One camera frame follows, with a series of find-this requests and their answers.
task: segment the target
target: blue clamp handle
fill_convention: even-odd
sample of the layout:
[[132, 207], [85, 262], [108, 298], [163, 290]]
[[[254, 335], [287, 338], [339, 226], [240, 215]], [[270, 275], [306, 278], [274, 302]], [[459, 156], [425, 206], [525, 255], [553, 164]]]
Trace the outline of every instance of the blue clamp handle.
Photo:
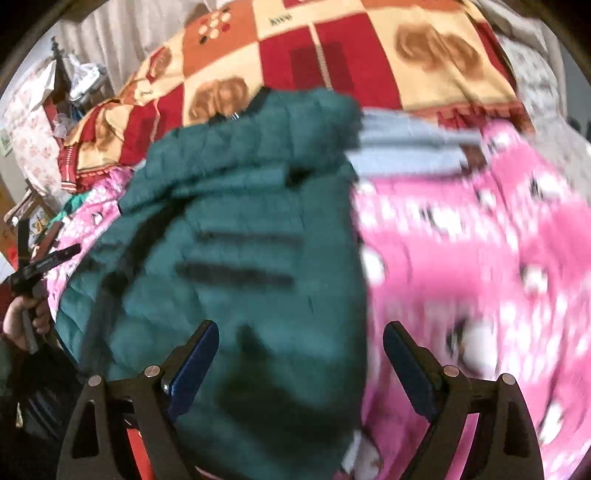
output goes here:
[[219, 344], [217, 325], [205, 320], [187, 344], [175, 348], [163, 364], [161, 387], [170, 398], [166, 413], [173, 423], [189, 411]]

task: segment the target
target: pink blanket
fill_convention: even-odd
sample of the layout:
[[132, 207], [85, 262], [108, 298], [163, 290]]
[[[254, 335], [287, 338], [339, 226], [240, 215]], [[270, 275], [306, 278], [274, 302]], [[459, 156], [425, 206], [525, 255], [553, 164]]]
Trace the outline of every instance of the pink blanket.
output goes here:
[[107, 178], [94, 186], [72, 218], [64, 221], [55, 249], [80, 244], [82, 251], [47, 273], [47, 303], [54, 318], [68, 280], [97, 239], [120, 217], [118, 202], [133, 175], [133, 170], [128, 168], [111, 170]]
[[369, 179], [354, 193], [371, 297], [362, 420], [379, 480], [400, 477], [427, 428], [384, 354], [392, 320], [443, 365], [517, 377], [547, 479], [567, 479], [591, 445], [591, 210], [510, 124], [484, 139], [490, 168], [471, 179]]

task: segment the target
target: clothing pile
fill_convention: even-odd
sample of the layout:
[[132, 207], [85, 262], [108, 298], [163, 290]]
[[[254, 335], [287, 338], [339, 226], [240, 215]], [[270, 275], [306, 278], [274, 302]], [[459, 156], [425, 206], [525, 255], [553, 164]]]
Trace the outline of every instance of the clothing pile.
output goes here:
[[220, 351], [177, 425], [200, 470], [389, 480], [427, 428], [382, 348], [399, 320], [443, 365], [513, 374], [566, 480], [591, 446], [591, 210], [556, 169], [588, 153], [551, 45], [497, 0], [196, 18], [60, 151], [76, 196], [55, 248], [82, 245], [47, 277], [64, 347], [130, 377], [212, 319]]

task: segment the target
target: green puffer jacket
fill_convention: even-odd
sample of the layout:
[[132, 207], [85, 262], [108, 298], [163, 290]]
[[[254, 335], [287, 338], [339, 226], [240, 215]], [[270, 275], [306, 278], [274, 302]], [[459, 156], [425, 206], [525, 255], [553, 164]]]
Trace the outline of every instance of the green puffer jacket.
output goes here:
[[66, 347], [110, 380], [218, 324], [176, 427], [225, 480], [330, 480], [359, 425], [366, 288], [343, 154], [359, 117], [326, 90], [270, 92], [256, 114], [170, 132], [61, 297]]

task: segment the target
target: red and orange blanket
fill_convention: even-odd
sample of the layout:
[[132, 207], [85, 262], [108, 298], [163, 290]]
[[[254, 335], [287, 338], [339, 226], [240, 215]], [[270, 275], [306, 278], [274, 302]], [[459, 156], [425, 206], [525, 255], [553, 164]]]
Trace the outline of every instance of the red and orange blanket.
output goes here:
[[468, 0], [236, 0], [150, 55], [59, 156], [82, 192], [168, 131], [240, 112], [261, 86], [326, 87], [449, 128], [531, 124], [491, 26]]

